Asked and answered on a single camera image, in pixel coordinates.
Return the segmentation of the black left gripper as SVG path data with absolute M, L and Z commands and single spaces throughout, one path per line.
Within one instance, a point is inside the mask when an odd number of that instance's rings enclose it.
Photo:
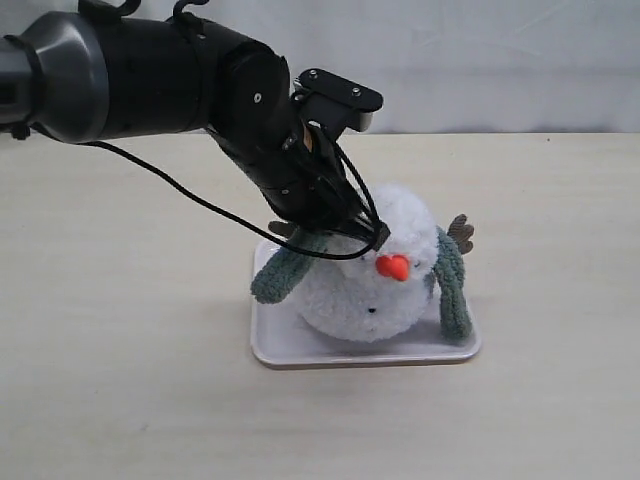
M 260 44 L 233 50 L 218 66 L 212 100 L 209 134 L 278 217 L 332 230 L 363 213 L 329 141 L 292 102 L 283 57 Z

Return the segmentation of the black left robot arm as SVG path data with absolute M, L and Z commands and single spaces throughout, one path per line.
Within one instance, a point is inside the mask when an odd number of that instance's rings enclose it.
M 286 60 L 183 7 L 164 21 L 83 1 L 1 40 L 1 127 L 68 144 L 206 130 L 276 215 L 359 233 L 363 204 L 290 96 Z

